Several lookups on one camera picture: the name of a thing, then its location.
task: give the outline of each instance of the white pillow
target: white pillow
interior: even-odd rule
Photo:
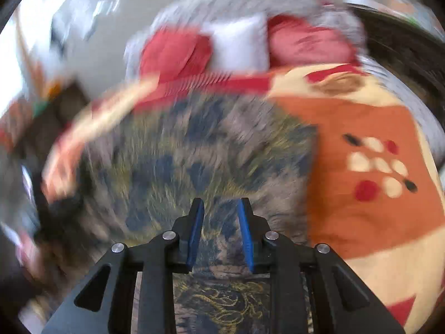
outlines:
[[[269,70],[266,14],[228,22],[205,23],[202,33],[211,37],[212,71],[265,72]]]

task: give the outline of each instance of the metal screw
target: metal screw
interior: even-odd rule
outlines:
[[[173,240],[176,237],[176,233],[174,231],[165,231],[162,234],[162,238],[164,240]]]
[[[113,246],[111,246],[111,251],[113,252],[121,252],[124,249],[124,244],[118,243],[118,244],[114,244]]]
[[[326,244],[318,244],[317,251],[321,252],[322,254],[327,254],[329,251],[331,251],[331,248]]]
[[[275,231],[267,231],[265,236],[268,240],[276,240],[279,234]]]

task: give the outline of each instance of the cushion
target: cushion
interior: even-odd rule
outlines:
[[[202,33],[211,37],[213,55],[210,70],[265,72],[269,69],[266,15],[204,23]]]
[[[272,67],[353,63],[355,48],[338,30],[316,28],[305,19],[277,15],[268,21]]]
[[[145,44],[140,76],[160,72],[159,81],[189,77],[204,72],[212,55],[209,37],[192,28],[163,28]]]

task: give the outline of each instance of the red pillow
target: red pillow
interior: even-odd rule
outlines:
[[[278,15],[268,21],[271,67],[357,63],[355,48],[340,32],[315,28],[304,19]]]
[[[141,54],[141,76],[160,72],[159,82],[204,72],[212,55],[208,36],[193,28],[163,28],[145,44]]]

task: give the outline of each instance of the patterned rug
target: patterned rug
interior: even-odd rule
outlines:
[[[249,197],[273,230],[305,244],[315,134],[249,95],[194,92],[127,116],[84,151],[77,178],[85,207],[58,238],[68,278],[59,299],[112,243],[148,242],[201,197],[197,262],[190,275],[174,276],[177,331],[268,332],[268,278],[244,264],[236,199]]]

